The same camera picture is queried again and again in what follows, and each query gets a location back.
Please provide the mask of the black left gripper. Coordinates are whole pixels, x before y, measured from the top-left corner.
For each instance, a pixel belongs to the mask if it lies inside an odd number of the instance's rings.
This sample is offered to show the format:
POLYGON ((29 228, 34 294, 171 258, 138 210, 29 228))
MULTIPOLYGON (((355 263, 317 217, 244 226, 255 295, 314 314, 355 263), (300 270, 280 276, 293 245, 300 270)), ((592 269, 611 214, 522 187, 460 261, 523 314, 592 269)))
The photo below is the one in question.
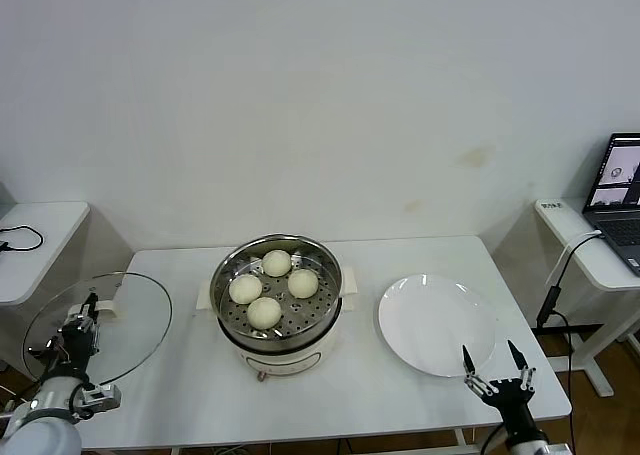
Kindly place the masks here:
POLYGON ((85 375, 97 347, 98 295, 91 292, 82 304, 82 313, 68 314, 63 328, 49 344, 53 352, 48 375, 85 375))

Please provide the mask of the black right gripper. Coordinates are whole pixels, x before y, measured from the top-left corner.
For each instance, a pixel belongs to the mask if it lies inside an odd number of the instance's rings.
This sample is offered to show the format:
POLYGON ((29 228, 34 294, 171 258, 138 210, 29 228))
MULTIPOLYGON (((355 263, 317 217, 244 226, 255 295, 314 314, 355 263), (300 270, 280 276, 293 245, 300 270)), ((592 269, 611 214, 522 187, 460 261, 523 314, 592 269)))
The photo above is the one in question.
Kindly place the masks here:
POLYGON ((524 354, 511 341, 507 344, 520 371, 520 379, 493 380, 490 383, 482 379, 475 369, 469 351, 462 345, 465 385, 482 401, 497 409, 507 432, 507 443, 525 443, 546 440, 546 435, 537 428, 528 402, 534 395, 533 386, 536 368, 530 367, 524 354))

